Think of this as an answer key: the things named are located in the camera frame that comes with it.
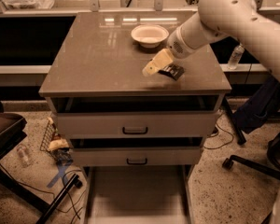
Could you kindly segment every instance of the cabinet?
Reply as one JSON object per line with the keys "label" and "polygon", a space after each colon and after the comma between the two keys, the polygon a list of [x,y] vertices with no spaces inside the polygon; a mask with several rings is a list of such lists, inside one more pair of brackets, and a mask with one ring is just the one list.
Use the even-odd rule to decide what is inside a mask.
{"label": "cabinet", "polygon": [[[47,99],[59,133],[70,143],[74,163],[90,182],[82,223],[106,223],[111,218],[107,214],[112,223],[131,218],[139,223],[192,221],[189,175],[231,87],[209,46],[175,61],[186,70],[178,81],[161,74],[144,77],[142,69],[165,43],[143,49],[131,38],[137,25],[158,24],[171,33],[191,15],[189,11],[77,14],[39,93]],[[171,179],[176,190],[168,188]],[[128,194],[118,187],[123,183]],[[136,204],[141,187],[147,191],[146,200]],[[146,203],[154,195],[167,206],[162,191],[168,191],[169,200],[179,201],[170,201],[172,208],[154,206],[152,215]],[[174,214],[174,206],[180,204],[187,208]]]}

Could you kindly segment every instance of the chair wheel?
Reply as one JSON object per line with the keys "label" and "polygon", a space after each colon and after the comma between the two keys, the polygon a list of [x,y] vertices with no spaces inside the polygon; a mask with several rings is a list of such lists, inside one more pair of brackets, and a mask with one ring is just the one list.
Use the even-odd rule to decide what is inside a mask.
{"label": "chair wheel", "polygon": [[230,168],[232,168],[232,166],[233,166],[233,161],[231,161],[230,159],[224,160],[224,162],[222,164],[222,167],[226,168],[228,170],[230,170]]}

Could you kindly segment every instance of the bottle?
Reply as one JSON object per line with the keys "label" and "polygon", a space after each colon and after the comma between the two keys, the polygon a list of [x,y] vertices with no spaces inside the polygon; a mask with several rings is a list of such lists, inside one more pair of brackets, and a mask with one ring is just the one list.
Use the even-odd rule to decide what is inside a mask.
{"label": "bottle", "polygon": [[27,146],[23,143],[17,145],[17,153],[21,160],[22,167],[28,167],[32,162],[29,157],[29,150]]}
{"label": "bottle", "polygon": [[240,62],[243,54],[244,54],[245,48],[242,44],[236,46],[232,52],[232,55],[230,59],[228,60],[227,67],[230,70],[235,70],[237,67],[237,64]]}

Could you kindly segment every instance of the floor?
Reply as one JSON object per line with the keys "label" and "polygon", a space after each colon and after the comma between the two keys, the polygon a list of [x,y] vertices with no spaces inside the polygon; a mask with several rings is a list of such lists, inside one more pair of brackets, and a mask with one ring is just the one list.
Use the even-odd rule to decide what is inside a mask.
{"label": "floor", "polygon": [[[234,109],[243,101],[230,99],[230,102]],[[6,112],[19,113],[27,120],[25,131],[28,136],[23,143],[30,150],[32,164],[22,167],[15,148],[1,160],[1,164],[16,180],[55,195],[63,186],[64,174],[65,178],[78,174],[83,186],[80,189],[73,187],[70,195],[77,214],[81,215],[86,181],[80,169],[74,163],[57,165],[47,152],[41,151],[50,116],[47,104],[42,101],[4,102],[4,106]],[[239,146],[224,109],[220,112],[217,121],[219,133],[206,140],[202,157],[188,182],[195,223],[261,223],[272,210],[280,181],[238,163],[228,171],[222,168],[222,162],[231,154],[236,154],[269,164],[266,159],[267,144],[280,132],[280,120],[268,121],[260,129],[245,134],[247,141]],[[53,200],[52,194],[28,189],[48,203]],[[0,224],[36,223],[39,218],[37,210],[0,185]],[[65,197],[47,223],[79,223],[69,196]]]}

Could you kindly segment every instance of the bottom drawer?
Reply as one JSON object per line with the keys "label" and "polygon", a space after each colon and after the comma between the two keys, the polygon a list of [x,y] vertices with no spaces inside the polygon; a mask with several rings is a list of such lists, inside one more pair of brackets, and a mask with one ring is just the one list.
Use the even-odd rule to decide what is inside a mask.
{"label": "bottom drawer", "polygon": [[71,156],[79,166],[196,164],[202,138],[72,140]]}
{"label": "bottom drawer", "polygon": [[193,223],[183,171],[180,166],[91,169],[80,223]]}

